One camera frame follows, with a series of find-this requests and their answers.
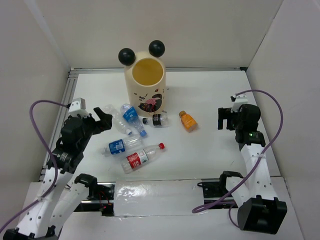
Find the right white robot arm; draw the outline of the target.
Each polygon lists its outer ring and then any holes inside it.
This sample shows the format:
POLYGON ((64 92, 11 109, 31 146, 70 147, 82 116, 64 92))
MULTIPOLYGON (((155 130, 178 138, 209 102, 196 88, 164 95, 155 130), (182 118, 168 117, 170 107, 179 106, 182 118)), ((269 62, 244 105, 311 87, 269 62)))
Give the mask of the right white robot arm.
POLYGON ((237 110, 218 109, 218 129, 235 131, 235 140, 244 159, 246 177, 238 172, 224 171, 220 176, 218 190, 223 196, 232 195, 237 207, 237 223, 241 230, 275 235, 288 211, 287 204, 279 200, 268 169, 266 142, 258 131, 261 117, 259 107, 242 104, 237 110), (236 185, 245 180, 236 189, 236 185))

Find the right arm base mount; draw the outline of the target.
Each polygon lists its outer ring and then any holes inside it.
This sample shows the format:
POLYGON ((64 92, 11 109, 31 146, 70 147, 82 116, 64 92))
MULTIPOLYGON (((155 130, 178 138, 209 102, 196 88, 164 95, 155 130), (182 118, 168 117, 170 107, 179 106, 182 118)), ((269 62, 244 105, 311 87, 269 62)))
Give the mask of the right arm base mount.
MULTIPOLYGON (((220 180, 218 178, 203 179, 201 182, 197 183, 197 186, 202 189, 204 204, 213 203, 227 193, 227 190, 220 187, 220 180)), ((220 204, 209 209, 228 209, 233 205, 233 203, 233 197, 228 196, 220 204)))

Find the clear bottle white cap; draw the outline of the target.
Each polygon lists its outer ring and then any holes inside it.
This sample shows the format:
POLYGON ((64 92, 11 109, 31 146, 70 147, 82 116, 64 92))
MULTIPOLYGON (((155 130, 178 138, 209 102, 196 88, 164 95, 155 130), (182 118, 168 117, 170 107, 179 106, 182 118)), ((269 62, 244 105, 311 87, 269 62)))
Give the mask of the clear bottle white cap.
POLYGON ((112 126, 115 127, 120 133, 130 136, 133 131, 129 124, 125 121, 121 113, 112 105, 108 104, 102 109, 106 114, 112 115, 112 126))

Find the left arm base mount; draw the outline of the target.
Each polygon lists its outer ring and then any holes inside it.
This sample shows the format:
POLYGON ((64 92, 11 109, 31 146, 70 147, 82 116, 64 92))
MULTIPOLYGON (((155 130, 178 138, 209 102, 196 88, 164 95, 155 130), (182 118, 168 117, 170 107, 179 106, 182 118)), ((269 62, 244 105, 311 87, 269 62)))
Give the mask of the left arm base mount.
POLYGON ((115 182, 98 182, 95 190, 81 201, 74 212, 95 212, 104 217, 113 217, 115 186, 115 182))

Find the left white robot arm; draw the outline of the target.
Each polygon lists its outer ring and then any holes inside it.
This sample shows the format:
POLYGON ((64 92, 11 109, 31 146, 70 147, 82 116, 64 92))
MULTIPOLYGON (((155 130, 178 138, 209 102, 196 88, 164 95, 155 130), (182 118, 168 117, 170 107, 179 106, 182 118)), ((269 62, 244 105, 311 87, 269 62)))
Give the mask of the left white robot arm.
POLYGON ((112 128, 112 115, 99 107, 95 120, 86 110, 70 111, 60 131, 52 157, 47 162, 44 179, 34 202, 26 207, 20 223, 4 233, 5 240, 57 240, 64 223, 81 201, 97 197, 99 187, 96 177, 82 173, 64 196, 66 185, 84 158, 84 150, 93 135, 112 128))

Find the orange juice bottle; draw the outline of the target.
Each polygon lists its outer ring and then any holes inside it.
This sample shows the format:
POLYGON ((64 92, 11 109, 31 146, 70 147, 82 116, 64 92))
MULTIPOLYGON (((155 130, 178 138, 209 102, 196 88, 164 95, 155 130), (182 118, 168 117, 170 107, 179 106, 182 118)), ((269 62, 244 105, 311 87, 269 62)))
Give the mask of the orange juice bottle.
POLYGON ((190 133, 197 129, 198 123, 195 121, 195 119, 191 115, 189 115, 185 111, 181 111, 178 115, 180 117, 183 127, 187 132, 190 133))

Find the red label red-cap bottle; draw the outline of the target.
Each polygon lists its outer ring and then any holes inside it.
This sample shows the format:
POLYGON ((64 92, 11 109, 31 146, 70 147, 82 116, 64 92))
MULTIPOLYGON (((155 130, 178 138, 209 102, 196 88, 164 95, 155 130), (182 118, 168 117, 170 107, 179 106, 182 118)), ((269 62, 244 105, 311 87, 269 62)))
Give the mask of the red label red-cap bottle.
POLYGON ((157 160, 164 150, 164 143, 141 148, 122 159, 120 161, 121 167, 125 174, 132 173, 157 160))

